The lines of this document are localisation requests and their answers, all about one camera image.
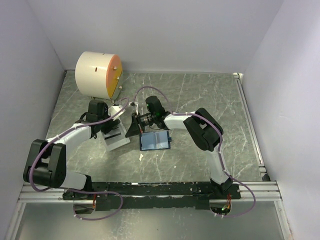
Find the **black card in tray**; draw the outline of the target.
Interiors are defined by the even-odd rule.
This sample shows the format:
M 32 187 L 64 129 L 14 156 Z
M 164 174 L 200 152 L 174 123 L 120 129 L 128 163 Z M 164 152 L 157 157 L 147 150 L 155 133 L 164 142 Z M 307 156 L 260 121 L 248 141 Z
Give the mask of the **black card in tray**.
M 108 139 L 112 139 L 112 138 L 115 138 L 115 137 L 120 136 L 120 135 L 121 135 L 120 131 L 110 131 L 109 133 L 106 133 L 104 135 L 104 139 L 108 140 Z

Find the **white round mini drawer cabinet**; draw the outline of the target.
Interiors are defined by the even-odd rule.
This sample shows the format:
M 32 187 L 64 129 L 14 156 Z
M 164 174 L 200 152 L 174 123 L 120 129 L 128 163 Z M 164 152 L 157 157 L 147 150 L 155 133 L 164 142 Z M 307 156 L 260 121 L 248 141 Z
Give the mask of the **white round mini drawer cabinet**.
M 76 63 L 75 82 L 85 96 L 114 101 L 123 83 L 120 57 L 117 54 L 83 52 Z

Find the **aluminium extrusion rail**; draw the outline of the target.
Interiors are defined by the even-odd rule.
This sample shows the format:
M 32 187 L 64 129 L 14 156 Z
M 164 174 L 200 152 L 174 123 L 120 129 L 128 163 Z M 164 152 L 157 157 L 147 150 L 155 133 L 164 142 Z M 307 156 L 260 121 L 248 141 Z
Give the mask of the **aluminium extrusion rail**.
M 196 197 L 199 200 L 224 201 L 227 195 L 232 200 L 281 201 L 282 196 L 275 181 L 245 182 L 245 186 L 233 183 L 225 192 L 209 181 L 185 182 L 94 182 L 94 194 L 76 193 L 70 190 L 49 189 L 36 192 L 30 184 L 24 184 L 18 201 L 21 203 L 91 202 L 106 200 L 110 192 L 117 192 L 123 198 L 182 198 Z

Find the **white plastic card tray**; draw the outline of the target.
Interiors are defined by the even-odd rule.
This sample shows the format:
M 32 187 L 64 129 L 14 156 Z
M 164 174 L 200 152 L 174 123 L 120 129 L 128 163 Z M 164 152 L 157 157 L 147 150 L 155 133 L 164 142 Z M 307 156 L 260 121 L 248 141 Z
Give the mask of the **white plastic card tray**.
M 118 121 L 117 126 L 113 127 L 109 132 L 119 131 L 119 132 L 121 132 L 121 135 L 105 140 L 104 135 L 106 133 L 103 133 L 103 132 L 101 133 L 102 138 L 104 139 L 105 148 L 106 148 L 107 152 L 110 152 L 112 150 L 115 150 L 117 148 L 120 148 L 120 147 L 130 143 L 130 139 L 125 137 L 126 128 L 124 127 L 123 123 L 119 119 L 117 121 Z

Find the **blue leather card holder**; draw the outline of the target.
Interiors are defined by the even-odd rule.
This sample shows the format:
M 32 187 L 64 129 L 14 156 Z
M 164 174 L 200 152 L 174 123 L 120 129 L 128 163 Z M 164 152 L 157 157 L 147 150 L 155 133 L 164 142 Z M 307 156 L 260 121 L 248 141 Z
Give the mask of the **blue leather card holder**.
M 141 151 L 166 150 L 171 148 L 171 141 L 167 130 L 144 132 L 139 136 L 139 148 Z

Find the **aluminium right side rail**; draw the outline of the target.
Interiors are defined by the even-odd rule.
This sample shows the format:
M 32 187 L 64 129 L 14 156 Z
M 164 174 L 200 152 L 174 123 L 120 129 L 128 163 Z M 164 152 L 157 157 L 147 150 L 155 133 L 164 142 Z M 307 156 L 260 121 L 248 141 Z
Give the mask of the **aluminium right side rail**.
M 257 190 L 253 191 L 255 194 L 257 194 L 256 198 L 258 201 L 273 203 L 276 211 L 277 221 L 279 223 L 283 238 L 285 240 L 293 240 L 294 235 L 291 230 L 289 219 L 287 217 L 287 213 L 285 210 L 283 197 L 280 192 L 279 185 L 276 181 L 270 180 L 270 176 L 268 175 L 268 170 L 266 168 L 266 164 L 261 152 L 261 148 L 258 142 L 256 131 L 255 131 L 251 114 L 249 111 L 249 105 L 247 103 L 245 92 L 242 85 L 243 74 L 239 72 L 234 72 L 232 75 L 235 78 L 235 82 L 236 82 L 238 93 L 241 99 L 241 104 L 244 111 L 246 123 L 248 125 L 251 141 L 253 144 L 254 153 L 258 162 L 259 173 L 262 178 L 261 182 L 256 182 L 256 183 L 253 182 L 250 185 L 258 187 Z

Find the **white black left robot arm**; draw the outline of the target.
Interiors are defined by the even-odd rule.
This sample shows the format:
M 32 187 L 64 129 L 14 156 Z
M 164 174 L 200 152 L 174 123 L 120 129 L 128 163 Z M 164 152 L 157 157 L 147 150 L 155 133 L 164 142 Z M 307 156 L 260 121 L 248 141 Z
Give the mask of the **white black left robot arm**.
M 89 199 L 94 192 L 91 178 L 85 174 L 68 172 L 67 157 L 83 142 L 96 138 L 98 132 L 111 129 L 108 105 L 101 100 L 91 100 L 88 110 L 65 132 L 45 140 L 31 143 L 23 171 L 23 180 L 33 185 L 49 188 L 74 188 L 81 199 Z

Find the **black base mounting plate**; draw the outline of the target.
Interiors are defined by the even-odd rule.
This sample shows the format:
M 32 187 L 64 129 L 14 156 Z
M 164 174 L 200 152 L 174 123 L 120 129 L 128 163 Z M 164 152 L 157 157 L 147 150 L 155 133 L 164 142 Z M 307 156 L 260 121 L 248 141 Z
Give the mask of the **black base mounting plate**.
M 94 192 L 116 192 L 123 197 L 122 209 L 195 208 L 208 210 L 210 201 L 241 198 L 238 184 L 226 191 L 209 181 L 187 182 L 93 182 Z

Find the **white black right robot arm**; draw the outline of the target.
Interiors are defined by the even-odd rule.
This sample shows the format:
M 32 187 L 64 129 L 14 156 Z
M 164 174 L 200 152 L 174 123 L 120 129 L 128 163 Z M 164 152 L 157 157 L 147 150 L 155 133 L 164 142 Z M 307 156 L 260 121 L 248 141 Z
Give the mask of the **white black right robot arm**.
M 148 112 L 143 115 L 138 112 L 131 115 L 131 124 L 125 136 L 129 138 L 141 135 L 146 126 L 153 124 L 166 131 L 186 130 L 195 145 L 206 153 L 213 195 L 218 199 L 228 195 L 233 180 L 221 154 L 224 131 L 218 122 L 203 107 L 195 112 L 170 113 L 155 95 L 148 97 L 145 102 Z

